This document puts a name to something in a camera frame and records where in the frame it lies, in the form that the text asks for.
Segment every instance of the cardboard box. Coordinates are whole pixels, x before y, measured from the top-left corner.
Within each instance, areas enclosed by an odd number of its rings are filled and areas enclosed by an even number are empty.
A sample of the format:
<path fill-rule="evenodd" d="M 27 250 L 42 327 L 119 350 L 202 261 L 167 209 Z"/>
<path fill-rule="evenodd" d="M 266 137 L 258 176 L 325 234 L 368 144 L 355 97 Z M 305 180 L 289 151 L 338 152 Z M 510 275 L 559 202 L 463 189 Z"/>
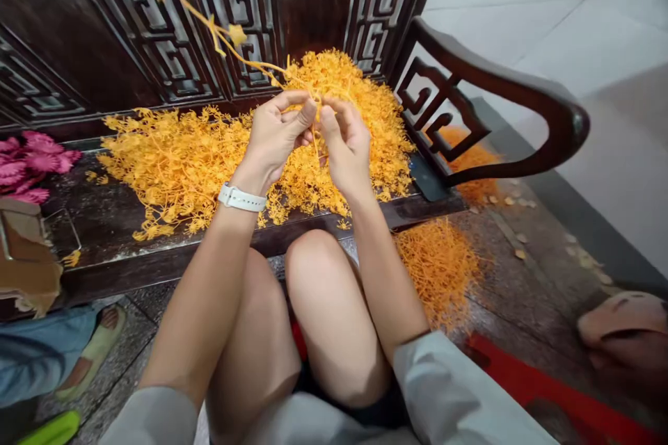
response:
<path fill-rule="evenodd" d="M 39 205 L 0 198 L 0 298 L 43 317 L 61 291 L 63 267 L 45 241 Z"/>

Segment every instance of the green object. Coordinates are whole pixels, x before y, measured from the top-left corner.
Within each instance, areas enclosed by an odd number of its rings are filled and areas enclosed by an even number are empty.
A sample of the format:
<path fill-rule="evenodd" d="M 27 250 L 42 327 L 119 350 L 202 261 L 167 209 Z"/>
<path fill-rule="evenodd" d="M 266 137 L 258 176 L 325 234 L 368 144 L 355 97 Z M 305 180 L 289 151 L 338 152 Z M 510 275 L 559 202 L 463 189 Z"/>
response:
<path fill-rule="evenodd" d="M 79 431 L 81 416 L 76 410 L 60 414 L 37 431 L 18 442 L 18 445 L 65 445 Z"/>

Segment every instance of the black shorts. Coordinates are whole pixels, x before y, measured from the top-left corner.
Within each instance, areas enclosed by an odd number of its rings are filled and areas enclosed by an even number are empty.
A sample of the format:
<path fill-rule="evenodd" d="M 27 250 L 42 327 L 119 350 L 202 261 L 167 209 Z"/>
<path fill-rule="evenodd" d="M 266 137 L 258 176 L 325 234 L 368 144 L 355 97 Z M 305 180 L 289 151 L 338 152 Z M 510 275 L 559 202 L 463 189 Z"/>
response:
<path fill-rule="evenodd" d="M 341 412 L 348 414 L 362 426 L 380 426 L 387 429 L 410 427 L 411 422 L 406 411 L 404 397 L 397 379 L 392 374 L 392 382 L 388 391 L 375 403 L 364 408 L 349 408 L 333 400 L 317 383 L 311 373 L 308 360 L 302 363 L 301 372 L 293 393 L 309 393 L 326 401 Z"/>

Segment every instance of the knee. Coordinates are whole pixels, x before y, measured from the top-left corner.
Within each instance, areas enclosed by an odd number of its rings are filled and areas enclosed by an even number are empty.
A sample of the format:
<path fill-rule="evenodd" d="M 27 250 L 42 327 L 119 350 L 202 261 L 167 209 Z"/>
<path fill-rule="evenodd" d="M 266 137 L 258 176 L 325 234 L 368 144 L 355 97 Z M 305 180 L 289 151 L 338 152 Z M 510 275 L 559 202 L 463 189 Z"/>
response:
<path fill-rule="evenodd" d="M 242 302 L 247 308 L 268 309 L 285 301 L 269 262 L 255 249 L 248 251 L 244 271 Z"/>
<path fill-rule="evenodd" d="M 285 254 L 285 279 L 290 295 L 329 276 L 319 270 L 334 265 L 337 252 L 342 250 L 336 238 L 321 229 L 312 229 L 292 242 Z"/>

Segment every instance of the watch strap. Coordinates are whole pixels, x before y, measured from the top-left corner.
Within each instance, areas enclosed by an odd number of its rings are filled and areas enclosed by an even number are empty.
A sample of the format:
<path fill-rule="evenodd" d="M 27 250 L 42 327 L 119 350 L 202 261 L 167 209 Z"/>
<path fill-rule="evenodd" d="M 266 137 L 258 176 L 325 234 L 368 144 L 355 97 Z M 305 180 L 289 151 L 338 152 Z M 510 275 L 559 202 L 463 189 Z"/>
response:
<path fill-rule="evenodd" d="M 264 206 L 267 205 L 267 197 L 245 193 L 236 186 L 230 186 L 229 183 L 223 185 L 221 194 L 218 195 L 218 201 L 225 207 L 234 207 L 250 212 L 262 212 Z"/>

